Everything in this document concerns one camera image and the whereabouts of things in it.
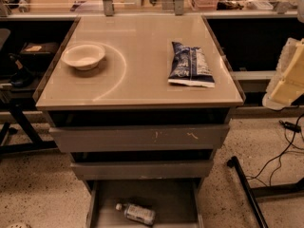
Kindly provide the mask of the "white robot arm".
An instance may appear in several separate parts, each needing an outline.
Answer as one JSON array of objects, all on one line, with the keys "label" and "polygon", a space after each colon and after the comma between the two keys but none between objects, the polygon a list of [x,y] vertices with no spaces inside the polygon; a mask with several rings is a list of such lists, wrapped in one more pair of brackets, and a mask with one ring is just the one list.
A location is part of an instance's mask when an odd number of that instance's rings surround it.
[{"label": "white robot arm", "polygon": [[289,38],[281,50],[275,74],[266,88],[262,105],[281,110],[304,94],[304,39]]}]

